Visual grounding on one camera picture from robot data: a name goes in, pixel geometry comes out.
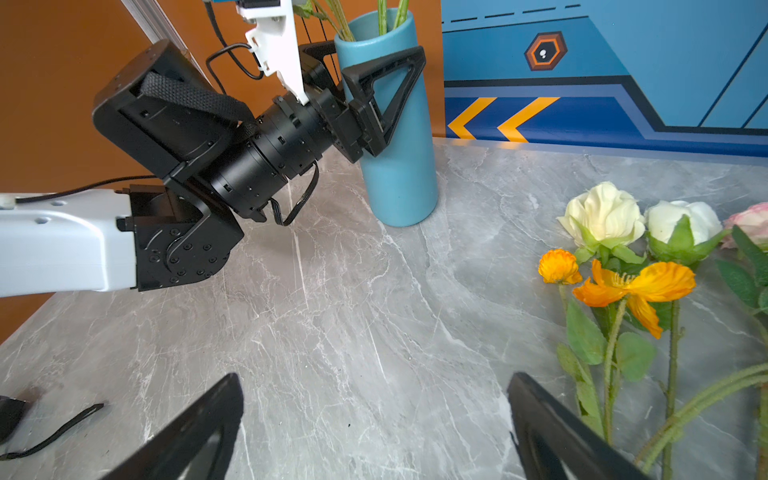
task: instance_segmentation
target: artificial flower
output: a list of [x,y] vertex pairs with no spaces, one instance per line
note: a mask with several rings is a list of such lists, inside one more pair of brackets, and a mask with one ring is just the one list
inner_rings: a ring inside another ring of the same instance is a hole
[[660,262],[695,268],[707,258],[729,231],[704,202],[661,201],[645,211],[648,251]]
[[[726,228],[732,228],[733,225],[741,227],[755,245],[763,252],[768,252],[768,202],[753,205],[725,220]],[[736,242],[730,235],[725,238],[723,248],[736,248]]]
[[659,317],[648,302],[679,300],[696,287],[694,272],[674,262],[652,263],[638,276],[619,276],[604,270],[600,260],[592,262],[592,277],[574,289],[574,295],[588,306],[608,306],[629,296],[627,306],[651,335],[661,338]]
[[580,262],[594,255],[600,246],[631,261],[634,254],[626,246],[645,232],[637,201],[611,182],[603,182],[568,202],[565,215],[558,221],[579,247],[576,257]]
[[645,211],[648,233],[656,240],[669,243],[672,232],[683,215],[687,215],[690,219],[694,245],[706,242],[723,229],[715,211],[704,202],[689,204],[682,200],[674,202],[662,200]]
[[538,263],[538,274],[545,283],[573,285],[583,280],[574,254],[559,248],[544,254]]

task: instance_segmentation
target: blue wall panel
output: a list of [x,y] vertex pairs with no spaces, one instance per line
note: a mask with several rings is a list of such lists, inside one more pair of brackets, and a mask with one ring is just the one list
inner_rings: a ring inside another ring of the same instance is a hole
[[[442,0],[446,122],[477,98],[461,89],[547,88],[561,98],[518,129],[529,141],[768,157],[768,2],[577,1]],[[532,70],[528,46],[556,31],[568,52]],[[569,96],[607,84],[621,94]],[[533,99],[504,95],[472,136],[504,139],[504,117]]]

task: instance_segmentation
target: black object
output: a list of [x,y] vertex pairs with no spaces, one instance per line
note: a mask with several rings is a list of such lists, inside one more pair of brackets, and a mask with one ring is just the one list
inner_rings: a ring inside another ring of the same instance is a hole
[[[221,30],[219,29],[219,22],[216,21],[216,13],[214,12],[214,6],[210,3],[210,0],[203,0],[203,2],[205,5],[205,12],[208,14],[208,21],[210,22],[210,26],[214,29],[214,33],[216,34],[217,38],[221,42],[221,46],[226,47],[227,42],[224,40],[224,36],[221,34]],[[231,51],[228,53],[230,54],[230,58],[232,58],[232,61],[235,62],[235,65],[237,65],[237,67],[240,70],[242,70],[244,74],[248,75],[253,80],[261,80],[262,78],[264,78],[263,71],[260,71],[258,75],[254,75],[250,73],[243,66],[243,64],[240,63],[240,60],[237,59],[234,53],[232,53]],[[256,54],[251,52],[251,55],[253,55],[253,60],[256,62],[256,65],[258,65],[259,68],[261,68],[261,64],[259,63],[259,59],[256,57]],[[213,75],[214,77],[216,76],[213,70],[210,70],[210,74]]]
[[0,445],[6,443],[24,417],[27,402],[0,396]]
[[32,454],[35,454],[37,452],[40,452],[42,449],[53,443],[56,439],[58,439],[60,436],[64,435],[67,430],[71,429],[78,423],[82,422],[89,416],[93,415],[94,413],[98,412],[99,410],[104,408],[103,403],[96,403],[94,405],[89,406],[82,412],[78,413],[72,420],[69,422],[66,422],[64,425],[61,426],[59,430],[56,430],[53,435],[49,436],[42,442],[38,443],[31,449],[24,450],[23,452],[9,452],[5,453],[3,455],[0,455],[0,461],[3,460],[14,460],[16,458],[24,458],[29,457]]
[[[310,101],[302,105],[291,93],[275,97],[258,118],[243,102],[216,93],[168,40],[138,55],[97,94],[95,127],[165,186],[124,190],[132,216],[118,220],[118,227],[135,233],[139,290],[194,283],[219,271],[243,237],[230,208],[264,222],[263,208],[271,203],[275,221],[290,224],[316,186],[318,170],[285,220],[274,194],[331,145],[354,163],[363,148],[377,155],[391,141],[425,66],[424,49],[345,68],[349,105],[323,63],[335,52],[332,41],[301,46]],[[406,78],[382,114],[373,83],[400,68],[407,69]]]
[[128,180],[145,180],[148,178],[155,178],[155,176],[154,175],[134,175],[132,177],[110,178],[108,180],[102,180],[100,182],[96,182],[95,184],[85,185],[84,187],[73,188],[72,190],[67,190],[65,192],[60,192],[58,194],[38,195],[37,197],[19,197],[16,199],[16,203],[31,204],[32,202],[42,202],[44,200],[53,200],[54,198],[66,197],[67,195],[79,194],[80,192],[84,192],[92,188],[101,187],[103,185],[116,184],[117,182],[125,182]]
[[223,480],[242,416],[243,390],[230,373],[102,480]]
[[280,0],[237,0],[237,5],[242,8],[279,7]]
[[509,384],[518,455],[528,480],[648,480],[527,373]]
[[[214,80],[216,81],[216,84],[219,85],[219,90],[221,90],[221,93],[225,95],[227,94],[227,91],[224,90],[224,86],[221,84],[221,80],[219,80],[219,78],[214,73],[214,70],[210,66],[210,63],[216,60],[217,58],[219,58],[221,55],[224,55],[225,53],[228,53],[232,55],[232,58],[235,58],[235,55],[234,53],[232,53],[232,50],[236,48],[250,48],[250,45],[248,45],[247,43],[233,43],[232,45],[224,45],[224,48],[221,48],[220,50],[214,52],[205,60],[205,66],[208,68],[208,72],[210,73],[210,76],[214,78]],[[261,77],[253,76],[250,72],[245,70],[245,68],[243,68],[243,71],[245,71],[254,80],[261,79]]]

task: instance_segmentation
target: grey marble table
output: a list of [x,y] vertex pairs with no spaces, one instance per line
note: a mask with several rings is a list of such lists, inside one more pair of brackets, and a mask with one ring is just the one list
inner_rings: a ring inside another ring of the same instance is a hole
[[[0,477],[95,480],[237,372],[245,415],[228,479],[522,478],[505,394],[512,374],[529,372],[573,404],[554,355],[560,300],[536,273],[544,252],[572,248],[554,219],[568,200],[603,180],[642,207],[704,200],[721,217],[768,200],[768,168],[756,159],[435,148],[440,201],[416,227],[379,223],[359,168],[334,151],[298,220],[242,222],[245,240],[208,281],[53,296],[0,346],[0,393],[39,398],[3,451],[40,442],[93,402],[109,405],[37,455],[0,462]],[[711,262],[699,285],[683,301],[681,401],[765,358]],[[627,453],[661,423],[654,378],[666,378],[666,334],[659,345],[653,378],[617,401]],[[756,405],[745,392],[690,424],[676,478],[753,477]]]

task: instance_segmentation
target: orange flower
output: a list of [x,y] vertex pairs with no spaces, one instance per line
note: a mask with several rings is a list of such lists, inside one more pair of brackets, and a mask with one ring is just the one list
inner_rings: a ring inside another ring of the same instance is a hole
[[546,283],[573,285],[583,280],[574,254],[560,249],[544,254],[538,263],[538,274],[544,277]]
[[696,288],[694,272],[675,262],[659,262],[643,268],[639,276],[619,276],[603,270],[600,260],[592,261],[592,279],[574,289],[574,295],[588,306],[607,306],[629,295],[627,305],[651,335],[661,338],[659,317],[648,302],[678,300]]

